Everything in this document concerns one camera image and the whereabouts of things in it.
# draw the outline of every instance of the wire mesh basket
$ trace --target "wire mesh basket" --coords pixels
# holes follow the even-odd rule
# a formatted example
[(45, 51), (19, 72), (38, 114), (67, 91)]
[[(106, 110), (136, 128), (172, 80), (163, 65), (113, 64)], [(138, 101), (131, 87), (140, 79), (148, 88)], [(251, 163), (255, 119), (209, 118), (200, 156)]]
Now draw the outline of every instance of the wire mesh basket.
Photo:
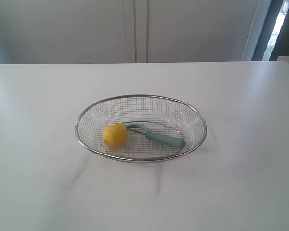
[[(151, 132), (184, 139), (185, 147), (171, 147), (128, 130), (128, 139), (122, 147), (108, 148), (102, 133), (105, 127), (116, 123), (143, 124)], [(102, 156), (127, 162), (158, 162), (198, 148), (207, 135), (207, 125), (194, 107), (182, 101), (153, 95), (125, 95), (86, 108), (78, 118), (75, 132), (85, 148)]]

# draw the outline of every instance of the oval basket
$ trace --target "oval basket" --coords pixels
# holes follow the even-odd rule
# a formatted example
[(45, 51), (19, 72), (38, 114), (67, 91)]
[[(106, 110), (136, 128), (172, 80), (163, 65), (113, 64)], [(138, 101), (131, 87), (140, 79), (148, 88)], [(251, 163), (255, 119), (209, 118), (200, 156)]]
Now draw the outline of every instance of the oval basket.
[[(186, 145), (174, 148), (128, 131), (121, 148), (107, 148), (102, 141), (106, 126), (139, 123), (151, 132), (183, 138)], [(75, 127), (82, 146), (102, 156), (127, 162), (158, 162), (173, 159), (198, 148), (206, 138), (207, 125), (191, 105), (155, 95), (124, 95), (98, 101), (86, 108)]]

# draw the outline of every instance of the lemon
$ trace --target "lemon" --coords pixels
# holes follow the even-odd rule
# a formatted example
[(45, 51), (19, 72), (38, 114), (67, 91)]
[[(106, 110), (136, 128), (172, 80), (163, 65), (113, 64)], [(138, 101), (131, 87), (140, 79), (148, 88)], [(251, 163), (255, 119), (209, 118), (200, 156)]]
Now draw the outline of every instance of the lemon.
[(119, 148), (127, 140), (127, 129), (123, 124), (108, 125), (102, 135), (105, 145), (109, 148)]

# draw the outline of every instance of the basket rim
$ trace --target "basket rim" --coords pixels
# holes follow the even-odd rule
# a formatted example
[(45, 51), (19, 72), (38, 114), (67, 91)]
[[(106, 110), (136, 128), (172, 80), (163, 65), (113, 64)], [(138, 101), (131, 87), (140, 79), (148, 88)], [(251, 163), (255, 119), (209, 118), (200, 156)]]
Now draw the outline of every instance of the basket rim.
[[(204, 132), (204, 135), (203, 135), (201, 141), (199, 143), (197, 143), (197, 145), (195, 145), (190, 150), (187, 150), (186, 152), (183, 152), (183, 153), (180, 153), (180, 154), (169, 155), (169, 156), (165, 156), (165, 157), (151, 157), (151, 158), (127, 158), (127, 157), (114, 156), (114, 155), (110, 155), (110, 154), (107, 154), (107, 153), (102, 153), (102, 152), (99, 152), (97, 150), (94, 150), (94, 149), (90, 148), (89, 146), (85, 145), (82, 142), (82, 140), (81, 140), (81, 138), (79, 136), (79, 133), (78, 133), (78, 127), (79, 127), (79, 123), (80, 123), (81, 118), (83, 117), (83, 115), (89, 109), (91, 109), (92, 107), (94, 107), (94, 106), (96, 106), (96, 105), (98, 105), (100, 103), (107, 102), (107, 101), (110, 101), (110, 100), (116, 100), (116, 99), (122, 99), (122, 98), (137, 98), (137, 97), (158, 98), (158, 99), (170, 100), (170, 101), (174, 101), (174, 102), (177, 102), (177, 103), (181, 103), (181, 104), (186, 105), (189, 108), (191, 108), (200, 117), (201, 122), (203, 123), (204, 129), (205, 129), (205, 132)], [(185, 154), (188, 154), (188, 153), (196, 150), (198, 147), (200, 147), (200, 145), (202, 145), (202, 143), (206, 139), (207, 133), (208, 133), (208, 128), (207, 128), (207, 123), (206, 123), (205, 119), (203, 118), (201, 113), (196, 108), (194, 108), (192, 105), (190, 105), (190, 104), (188, 104), (188, 103), (186, 103), (184, 101), (173, 99), (173, 98), (169, 98), (169, 97), (158, 96), (158, 95), (147, 95), (147, 94), (121, 95), (121, 96), (115, 96), (115, 97), (110, 97), (110, 98), (106, 98), (106, 99), (103, 99), (103, 100), (99, 100), (99, 101), (91, 104), (90, 106), (88, 106), (85, 110), (83, 110), (83, 112), (79, 115), (78, 120), (77, 120), (76, 125), (75, 125), (75, 135), (76, 135), (77, 140), (79, 141), (79, 143), (84, 148), (86, 148), (87, 150), (89, 150), (91, 152), (94, 152), (96, 154), (99, 154), (101, 156), (104, 156), (104, 157), (107, 157), (107, 158), (110, 158), (110, 159), (113, 159), (113, 160), (131, 162), (131, 163), (154, 163), (154, 162), (161, 162), (161, 161), (166, 161), (166, 160), (171, 160), (171, 159), (175, 159), (175, 158), (181, 157), (181, 156), (183, 156)]]

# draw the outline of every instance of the scuff mark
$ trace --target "scuff mark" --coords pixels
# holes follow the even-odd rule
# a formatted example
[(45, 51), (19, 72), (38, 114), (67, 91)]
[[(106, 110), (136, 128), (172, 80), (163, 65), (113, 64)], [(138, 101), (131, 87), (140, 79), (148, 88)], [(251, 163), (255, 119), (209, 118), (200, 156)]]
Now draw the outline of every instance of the scuff mark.
[(161, 163), (156, 164), (156, 193), (158, 194), (160, 191), (160, 169)]
[(80, 165), (80, 169), (77, 173), (77, 175), (75, 176), (74, 180), (73, 180), (73, 184), (72, 184), (72, 188), (74, 188), (74, 186), (77, 184), (84, 168), (86, 167), (87, 163), (89, 160), (89, 155), (86, 155), (83, 159), (82, 159), (82, 164)]

